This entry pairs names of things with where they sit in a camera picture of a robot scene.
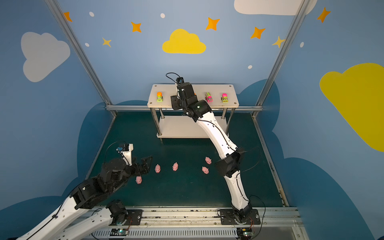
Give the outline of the pink drum green toy truck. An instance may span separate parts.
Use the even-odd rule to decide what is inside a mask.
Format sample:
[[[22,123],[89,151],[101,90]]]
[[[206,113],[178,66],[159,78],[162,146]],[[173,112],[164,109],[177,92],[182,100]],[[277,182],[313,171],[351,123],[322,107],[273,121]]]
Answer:
[[[222,100],[222,103],[228,103],[229,102],[228,95],[226,93],[223,93],[221,100]]]

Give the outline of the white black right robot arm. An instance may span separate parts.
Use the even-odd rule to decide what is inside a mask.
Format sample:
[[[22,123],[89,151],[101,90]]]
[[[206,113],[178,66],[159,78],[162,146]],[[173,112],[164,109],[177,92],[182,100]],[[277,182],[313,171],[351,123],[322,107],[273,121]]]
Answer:
[[[237,223],[243,224],[253,210],[241,179],[240,163],[244,150],[230,140],[216,120],[209,104],[205,100],[198,100],[190,83],[179,82],[176,86],[177,93],[171,96],[172,108],[183,110],[186,116],[192,118],[205,131],[214,144],[221,158],[215,163],[215,167],[229,188],[234,218]]]

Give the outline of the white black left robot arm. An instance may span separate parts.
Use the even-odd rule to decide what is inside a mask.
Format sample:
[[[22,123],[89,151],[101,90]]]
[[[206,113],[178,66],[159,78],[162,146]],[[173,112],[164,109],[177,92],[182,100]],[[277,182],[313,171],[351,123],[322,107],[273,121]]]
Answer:
[[[124,158],[103,163],[101,172],[76,186],[63,203],[21,240],[80,240],[110,224],[123,224],[128,218],[125,206],[119,200],[107,204],[94,216],[73,225],[78,217],[107,200],[131,177],[140,177],[150,171],[153,157],[143,158],[141,163],[127,163]]]

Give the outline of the white two-tier shelf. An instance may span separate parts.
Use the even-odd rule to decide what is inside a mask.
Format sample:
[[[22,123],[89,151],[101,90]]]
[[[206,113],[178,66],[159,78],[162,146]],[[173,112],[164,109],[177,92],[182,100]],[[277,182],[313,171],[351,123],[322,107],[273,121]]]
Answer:
[[[227,134],[231,116],[239,101],[233,85],[218,84],[154,84],[147,106],[150,108],[157,137],[162,139],[204,139],[209,136],[193,120],[208,110],[222,110],[216,122]]]

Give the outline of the pink toy pig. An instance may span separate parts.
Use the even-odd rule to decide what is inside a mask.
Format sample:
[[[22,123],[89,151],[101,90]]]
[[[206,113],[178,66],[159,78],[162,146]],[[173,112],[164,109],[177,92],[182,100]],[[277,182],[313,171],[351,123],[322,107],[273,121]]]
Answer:
[[[173,171],[174,171],[174,172],[177,171],[178,168],[179,168],[179,164],[178,164],[177,162],[174,163],[173,166],[172,166]]]
[[[207,167],[202,167],[202,171],[204,174],[209,174],[209,169]]]
[[[141,176],[137,176],[136,177],[136,183],[138,184],[138,185],[140,185],[141,183],[142,183],[142,177]]]
[[[158,174],[158,173],[160,173],[160,171],[161,171],[161,166],[159,164],[157,164],[155,166],[155,172]]]
[[[212,159],[209,158],[209,157],[205,157],[205,161],[208,165],[211,165],[212,164]]]

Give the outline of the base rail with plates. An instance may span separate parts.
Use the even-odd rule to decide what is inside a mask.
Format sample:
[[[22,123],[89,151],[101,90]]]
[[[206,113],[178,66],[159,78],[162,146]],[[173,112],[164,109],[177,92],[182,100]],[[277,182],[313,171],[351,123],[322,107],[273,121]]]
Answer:
[[[255,208],[247,223],[230,218],[229,208],[128,208],[123,225],[101,220],[96,207],[63,230],[58,240],[307,240],[296,208]]]

